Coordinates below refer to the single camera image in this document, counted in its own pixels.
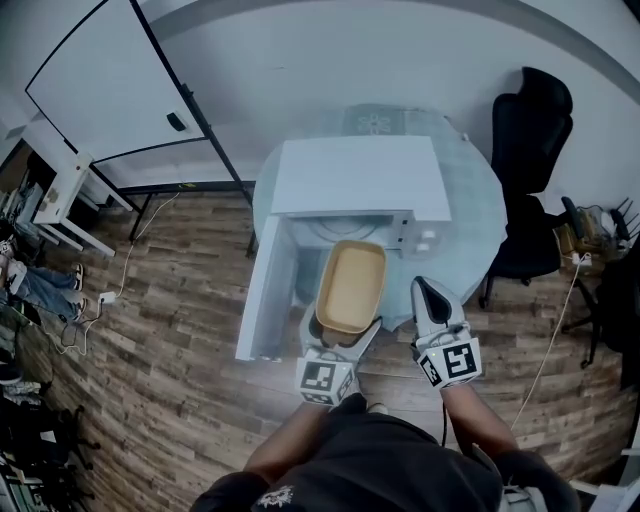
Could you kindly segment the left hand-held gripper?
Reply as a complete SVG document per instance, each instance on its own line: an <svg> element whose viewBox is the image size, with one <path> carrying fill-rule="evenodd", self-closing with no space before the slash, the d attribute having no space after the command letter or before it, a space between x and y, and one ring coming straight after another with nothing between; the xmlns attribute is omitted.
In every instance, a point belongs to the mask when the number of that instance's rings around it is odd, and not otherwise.
<svg viewBox="0 0 640 512"><path fill-rule="evenodd" d="M303 356L297 359L295 388L304 402L340 405L357 387L359 360L382 327L382 317L353 340L338 344L333 350L324 338L324 327L317 320L316 305L310 304L299 324L299 340Z"/></svg>

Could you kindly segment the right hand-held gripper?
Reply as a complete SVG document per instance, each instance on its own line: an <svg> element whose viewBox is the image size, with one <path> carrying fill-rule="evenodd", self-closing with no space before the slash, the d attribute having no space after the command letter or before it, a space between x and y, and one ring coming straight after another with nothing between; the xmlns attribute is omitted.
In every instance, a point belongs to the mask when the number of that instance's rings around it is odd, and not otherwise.
<svg viewBox="0 0 640 512"><path fill-rule="evenodd" d="M459 298L440 282L417 276L411 283L411 301L416 327L413 358L431 386L443 389L478 377L479 339L464 322Z"/></svg>

